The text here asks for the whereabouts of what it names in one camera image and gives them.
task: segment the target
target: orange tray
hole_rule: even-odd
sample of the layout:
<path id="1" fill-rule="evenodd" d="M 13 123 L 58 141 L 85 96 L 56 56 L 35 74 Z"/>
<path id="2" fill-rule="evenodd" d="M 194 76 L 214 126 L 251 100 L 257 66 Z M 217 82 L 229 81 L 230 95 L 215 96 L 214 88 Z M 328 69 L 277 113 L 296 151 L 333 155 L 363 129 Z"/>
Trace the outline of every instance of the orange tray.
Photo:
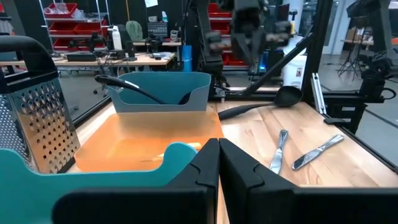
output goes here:
<path id="1" fill-rule="evenodd" d="M 170 143 L 204 146 L 223 137 L 215 112 L 119 113 L 84 143 L 75 160 L 83 172 L 151 170 L 161 165 Z"/>

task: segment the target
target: teal plastic bin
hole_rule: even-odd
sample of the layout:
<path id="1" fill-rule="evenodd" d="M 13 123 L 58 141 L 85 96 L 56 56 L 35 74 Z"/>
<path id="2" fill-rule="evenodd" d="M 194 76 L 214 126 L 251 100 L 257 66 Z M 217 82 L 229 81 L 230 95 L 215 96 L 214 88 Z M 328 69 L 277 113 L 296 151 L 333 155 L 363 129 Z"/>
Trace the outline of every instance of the teal plastic bin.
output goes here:
<path id="1" fill-rule="evenodd" d="M 162 165 L 137 172 L 38 174 L 15 151 L 0 149 L 0 223 L 51 224 L 52 208 L 70 192 L 104 187 L 164 187 L 196 156 L 189 145 L 171 144 Z"/>
<path id="2" fill-rule="evenodd" d="M 132 90 L 108 86 L 117 113 L 206 111 L 211 82 L 211 75 L 207 73 L 132 72 L 119 78 L 140 86 L 169 105 L 160 105 Z M 187 93 L 191 93 L 188 103 L 178 105 Z"/>

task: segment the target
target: silver knife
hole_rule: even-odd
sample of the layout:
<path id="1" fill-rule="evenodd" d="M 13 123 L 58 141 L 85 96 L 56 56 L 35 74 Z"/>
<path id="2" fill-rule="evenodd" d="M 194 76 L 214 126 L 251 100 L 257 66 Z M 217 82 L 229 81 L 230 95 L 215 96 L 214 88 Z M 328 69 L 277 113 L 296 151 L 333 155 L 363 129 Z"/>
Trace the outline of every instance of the silver knife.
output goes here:
<path id="1" fill-rule="evenodd" d="M 281 130 L 279 133 L 278 148 L 276 149 L 274 158 L 272 158 L 271 165 L 269 166 L 269 169 L 276 174 L 279 174 L 280 168 L 282 168 L 283 151 L 288 136 L 289 132 L 286 130 Z"/>
<path id="2" fill-rule="evenodd" d="M 304 156 L 298 158 L 292 166 L 293 170 L 298 170 L 301 167 L 303 167 L 305 164 L 311 162 L 315 158 L 317 158 L 321 153 L 323 153 L 325 150 L 328 148 L 334 146 L 335 144 L 341 142 L 344 140 L 344 136 L 337 134 L 333 136 L 331 139 L 329 139 L 326 143 L 324 143 L 322 146 L 306 153 Z"/>

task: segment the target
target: grater handle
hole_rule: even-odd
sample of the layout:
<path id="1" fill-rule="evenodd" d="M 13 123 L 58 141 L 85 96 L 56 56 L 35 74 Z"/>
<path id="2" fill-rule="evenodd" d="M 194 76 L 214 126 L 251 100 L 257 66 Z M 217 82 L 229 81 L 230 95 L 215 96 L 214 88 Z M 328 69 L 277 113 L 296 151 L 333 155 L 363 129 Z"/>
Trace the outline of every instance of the grater handle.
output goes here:
<path id="1" fill-rule="evenodd" d="M 39 68 L 41 71 L 57 71 L 45 47 L 31 37 L 2 35 L 0 36 L 0 52 L 22 52 L 28 70 Z"/>

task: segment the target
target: workbench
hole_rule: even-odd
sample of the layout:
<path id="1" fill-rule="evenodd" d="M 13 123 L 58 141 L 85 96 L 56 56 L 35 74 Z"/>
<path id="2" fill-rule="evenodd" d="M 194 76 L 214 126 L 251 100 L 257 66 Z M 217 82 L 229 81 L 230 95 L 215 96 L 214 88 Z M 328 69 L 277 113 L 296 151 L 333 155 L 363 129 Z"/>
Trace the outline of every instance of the workbench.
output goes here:
<path id="1" fill-rule="evenodd" d="M 373 41 L 371 40 L 371 41 L 368 41 L 368 40 L 340 40 L 340 41 L 342 41 L 342 42 L 344 42 L 344 43 L 347 43 L 347 44 L 362 44 L 362 45 L 366 45 L 366 46 L 373 46 Z"/>
<path id="2" fill-rule="evenodd" d="M 234 106 L 258 102 L 226 101 L 209 103 L 208 111 L 223 111 Z M 81 145 L 116 111 L 112 104 L 77 129 Z M 280 175 L 301 187 L 398 187 L 398 175 L 335 126 L 323 122 L 324 117 L 306 103 L 292 108 L 265 107 L 251 110 L 221 123 L 225 138 L 269 167 L 277 148 L 279 131 L 289 131 L 284 147 Z M 298 171 L 293 162 L 303 154 L 321 146 L 336 134 L 345 140 L 325 151 L 319 158 Z M 69 172 L 80 172 L 73 165 Z M 218 223 L 229 223 L 220 186 Z"/>
<path id="3" fill-rule="evenodd" d="M 143 66 L 143 65 L 151 65 L 151 66 L 163 66 L 167 65 L 173 58 L 175 58 L 175 53 L 171 54 L 171 57 L 169 59 L 161 59 L 161 60 L 155 60 L 154 58 L 150 58 L 149 54 L 146 53 L 137 53 L 136 54 L 137 60 L 135 61 L 124 61 L 121 62 L 121 60 L 108 60 L 107 64 L 115 64 L 115 66 L 120 67 L 120 66 L 127 66 L 127 67 L 135 67 L 135 66 Z M 68 62 L 67 59 L 64 58 L 53 58 L 54 64 L 57 67 L 98 67 L 98 62 Z M 106 59 L 101 58 L 100 60 L 100 65 L 104 65 Z M 21 61 L 11 61 L 11 62 L 0 62 L 0 66 L 22 66 L 25 67 L 25 62 L 23 60 Z"/>
<path id="4" fill-rule="evenodd" d="M 145 43 L 145 41 L 140 41 L 140 42 L 134 42 L 133 43 L 135 47 L 140 47 L 140 46 L 148 46 L 148 43 Z M 181 42 L 163 42 L 161 47 L 175 47 L 176 54 L 177 54 L 177 60 L 180 61 L 180 46 L 182 46 Z"/>

